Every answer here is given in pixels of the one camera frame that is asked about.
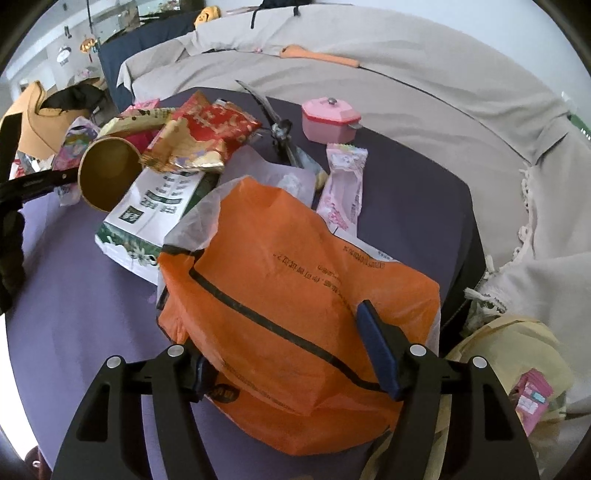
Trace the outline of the yellow plush toy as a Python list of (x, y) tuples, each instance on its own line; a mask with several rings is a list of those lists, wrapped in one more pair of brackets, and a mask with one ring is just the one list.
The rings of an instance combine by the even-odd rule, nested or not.
[(211, 22), (218, 18), (221, 18), (221, 9), (219, 9), (219, 7), (215, 5), (207, 6), (199, 12), (193, 24), (194, 27), (197, 28), (199, 25)]

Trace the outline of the pink white wrapper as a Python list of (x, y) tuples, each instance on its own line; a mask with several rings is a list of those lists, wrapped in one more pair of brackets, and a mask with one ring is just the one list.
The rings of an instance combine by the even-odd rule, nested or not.
[(363, 170), (369, 152), (348, 144), (327, 145), (331, 173), (318, 201), (317, 213), (329, 225), (356, 237), (363, 206)]

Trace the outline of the red gold paper cup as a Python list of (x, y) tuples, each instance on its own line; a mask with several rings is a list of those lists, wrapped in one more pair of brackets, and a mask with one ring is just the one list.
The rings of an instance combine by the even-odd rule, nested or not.
[(142, 171), (140, 154), (119, 137), (102, 137), (84, 152), (78, 169), (82, 198), (93, 208), (110, 212)]

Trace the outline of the pink toy cash register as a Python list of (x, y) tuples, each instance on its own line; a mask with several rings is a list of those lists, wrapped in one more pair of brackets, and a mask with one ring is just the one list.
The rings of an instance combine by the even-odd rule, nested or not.
[(152, 110), (158, 107), (160, 104), (159, 99), (151, 99), (142, 102), (136, 102), (129, 105), (123, 112), (122, 115), (130, 114), (132, 111), (135, 110)]

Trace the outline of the orange plastic bag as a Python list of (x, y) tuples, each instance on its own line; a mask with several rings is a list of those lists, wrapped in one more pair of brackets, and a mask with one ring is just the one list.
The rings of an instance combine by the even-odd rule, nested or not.
[(242, 177), (215, 189), (165, 236), (168, 297), (158, 323), (191, 341), (238, 391), (216, 405), (246, 434), (288, 455), (335, 453), (396, 426), (356, 327), (370, 301), (388, 324), (426, 341), (439, 285), (332, 234), (283, 189)]

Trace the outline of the green white milk carton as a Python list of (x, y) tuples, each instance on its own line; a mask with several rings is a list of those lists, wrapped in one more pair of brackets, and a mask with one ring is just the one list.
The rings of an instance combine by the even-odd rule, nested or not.
[(144, 170), (95, 234), (96, 245), (115, 263), (158, 283), (164, 237), (218, 182), (216, 173)]

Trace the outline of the purple tablecloth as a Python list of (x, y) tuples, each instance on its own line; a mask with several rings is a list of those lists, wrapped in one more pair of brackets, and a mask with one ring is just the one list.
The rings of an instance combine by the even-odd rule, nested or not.
[[(464, 291), (485, 260), (468, 186), (434, 153), (356, 132), (365, 148), (358, 235), (432, 278), (443, 299), (441, 340), (450, 350), (466, 317)], [(107, 258), (94, 236), (103, 214), (55, 194), (23, 209), (26, 280), (7, 316), (10, 360), (39, 449), (54, 463), (73, 415), (103, 362), (150, 359), (167, 346), (157, 325), (155, 287)], [(193, 408), (221, 479), (355, 479), (369, 449), (290, 457), (242, 432), (208, 401)]]

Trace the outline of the green gold wrapper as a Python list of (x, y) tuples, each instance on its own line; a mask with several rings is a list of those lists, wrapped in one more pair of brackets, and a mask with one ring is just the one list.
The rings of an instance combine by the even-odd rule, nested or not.
[(97, 137), (126, 137), (129, 135), (162, 128), (175, 108), (132, 109), (109, 120)]

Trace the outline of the colourful snack box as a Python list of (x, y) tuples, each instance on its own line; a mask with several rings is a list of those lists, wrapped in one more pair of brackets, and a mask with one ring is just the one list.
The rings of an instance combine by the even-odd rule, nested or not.
[(81, 198), (78, 187), (79, 164), (89, 145), (97, 138), (99, 131), (100, 129), (92, 121), (82, 116), (77, 117), (69, 126), (62, 145), (52, 160), (53, 171), (75, 170), (72, 182), (54, 189), (62, 207), (75, 205)]

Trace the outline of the pink toy pot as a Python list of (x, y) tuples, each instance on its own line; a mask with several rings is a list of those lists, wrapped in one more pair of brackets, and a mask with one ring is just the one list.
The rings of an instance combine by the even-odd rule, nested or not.
[(334, 97), (311, 99), (301, 105), (301, 126), (308, 140), (320, 144), (349, 144), (361, 128), (362, 115)]

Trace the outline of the clear plastic bag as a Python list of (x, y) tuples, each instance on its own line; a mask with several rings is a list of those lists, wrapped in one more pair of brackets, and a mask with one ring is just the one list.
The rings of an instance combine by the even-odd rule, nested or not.
[(221, 201), (245, 177), (262, 185), (279, 187), (311, 207), (315, 196), (315, 175), (297, 167), (273, 164), (252, 147), (238, 149), (219, 184), (192, 207), (164, 238), (164, 247), (190, 252), (204, 250), (217, 232)]

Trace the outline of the purple potato chip bag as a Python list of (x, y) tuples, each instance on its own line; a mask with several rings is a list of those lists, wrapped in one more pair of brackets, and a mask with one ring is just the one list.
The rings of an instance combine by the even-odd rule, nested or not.
[(509, 394), (525, 434), (530, 436), (549, 407), (553, 388), (536, 369), (524, 373)]

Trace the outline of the red gold snack bag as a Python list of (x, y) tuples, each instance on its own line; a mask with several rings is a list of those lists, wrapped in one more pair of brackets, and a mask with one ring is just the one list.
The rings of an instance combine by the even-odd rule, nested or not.
[(197, 91), (169, 116), (140, 163), (161, 173), (221, 173), (260, 128), (262, 123), (235, 103), (209, 102)]

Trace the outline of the dark blue cabinet cover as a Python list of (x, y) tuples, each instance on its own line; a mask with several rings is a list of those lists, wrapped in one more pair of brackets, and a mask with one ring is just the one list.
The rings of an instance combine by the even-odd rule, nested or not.
[(128, 33), (109, 38), (98, 50), (98, 57), (110, 97), (121, 112), (132, 103), (131, 93), (117, 86), (121, 65), (131, 56), (150, 47), (189, 33), (194, 29), (197, 11), (181, 12), (164, 19), (150, 21)]

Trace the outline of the orange beanbag chair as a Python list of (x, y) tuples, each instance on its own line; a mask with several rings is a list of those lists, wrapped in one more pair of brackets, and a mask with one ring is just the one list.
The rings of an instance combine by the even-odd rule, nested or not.
[(58, 153), (65, 134), (78, 117), (89, 118), (105, 92), (80, 83), (48, 95), (39, 81), (33, 81), (9, 107), (1, 122), (20, 114), (18, 151), (45, 160)]

